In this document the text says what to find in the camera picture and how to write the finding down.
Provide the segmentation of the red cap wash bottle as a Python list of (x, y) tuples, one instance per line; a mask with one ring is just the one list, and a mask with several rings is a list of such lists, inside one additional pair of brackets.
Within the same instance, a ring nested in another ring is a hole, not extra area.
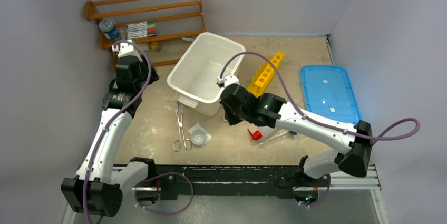
[(256, 128), (248, 128), (248, 134), (252, 140), (258, 141), (268, 138), (276, 129), (269, 126), (258, 126)]

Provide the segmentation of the small plastic zip bag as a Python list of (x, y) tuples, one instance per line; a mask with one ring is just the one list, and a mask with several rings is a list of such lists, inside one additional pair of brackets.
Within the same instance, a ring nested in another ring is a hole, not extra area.
[(205, 134), (206, 134), (206, 136), (207, 136), (207, 139), (206, 139), (206, 142), (204, 143), (204, 144), (206, 144), (211, 138), (212, 138), (212, 136), (201, 126), (201, 124), (199, 124), (198, 122), (193, 126), (193, 127), (191, 127), (189, 130), (188, 130), (188, 132), (190, 133), (190, 135), (191, 135), (191, 133), (193, 132), (193, 131), (195, 131), (195, 130), (202, 130)]

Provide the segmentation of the blue cap glass tube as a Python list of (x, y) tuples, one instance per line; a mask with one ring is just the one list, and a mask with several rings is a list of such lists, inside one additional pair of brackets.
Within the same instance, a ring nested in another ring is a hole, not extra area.
[(270, 136), (266, 140), (260, 142), (258, 144), (258, 146), (260, 148), (262, 148), (262, 147), (269, 145), (269, 144), (273, 143), (274, 141), (276, 141), (278, 139), (282, 139), (283, 137), (288, 136), (288, 135), (297, 135), (297, 133), (293, 132), (293, 131), (288, 131), (288, 130), (279, 130), (275, 135)]

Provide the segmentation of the white plastic bin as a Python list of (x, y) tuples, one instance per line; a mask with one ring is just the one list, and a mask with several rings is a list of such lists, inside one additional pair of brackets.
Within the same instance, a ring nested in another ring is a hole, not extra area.
[(178, 102), (206, 116), (214, 116), (223, 91), (217, 85), (226, 63), (246, 49), (223, 36), (204, 32), (197, 36), (167, 78)]

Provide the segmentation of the small glass jar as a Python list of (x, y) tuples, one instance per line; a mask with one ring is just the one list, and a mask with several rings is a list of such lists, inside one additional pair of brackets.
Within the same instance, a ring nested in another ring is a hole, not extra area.
[(223, 116), (221, 117), (221, 121), (222, 121), (223, 123), (228, 123), (228, 120), (226, 119), (225, 115), (223, 115)]

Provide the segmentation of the clear watch glass dish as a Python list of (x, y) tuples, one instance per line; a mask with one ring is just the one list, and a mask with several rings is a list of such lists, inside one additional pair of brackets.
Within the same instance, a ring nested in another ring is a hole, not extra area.
[(193, 145), (202, 146), (206, 139), (207, 136), (202, 130), (195, 130), (190, 135), (190, 141)]

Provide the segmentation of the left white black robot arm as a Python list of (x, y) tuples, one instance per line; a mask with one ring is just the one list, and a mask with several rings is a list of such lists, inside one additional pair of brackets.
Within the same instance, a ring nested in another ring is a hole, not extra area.
[(118, 60), (116, 77), (104, 96), (101, 121), (90, 150), (73, 178), (65, 178), (61, 191), (77, 213), (115, 216), (125, 196), (135, 185), (157, 181), (152, 159), (134, 157), (122, 170), (113, 170), (124, 133), (142, 101), (145, 82), (157, 81), (156, 70), (146, 59), (125, 56)]

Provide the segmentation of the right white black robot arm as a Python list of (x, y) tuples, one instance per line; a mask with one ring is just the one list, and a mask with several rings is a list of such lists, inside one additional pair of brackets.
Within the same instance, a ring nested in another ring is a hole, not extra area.
[(242, 121), (260, 128), (284, 129), (317, 140), (332, 149), (319, 155), (304, 156), (296, 171), (297, 181), (307, 186), (323, 175), (343, 171), (354, 177), (367, 175), (372, 151), (371, 125), (331, 120), (300, 111), (291, 101), (265, 93), (255, 97), (237, 83), (223, 87), (220, 104), (229, 125)]

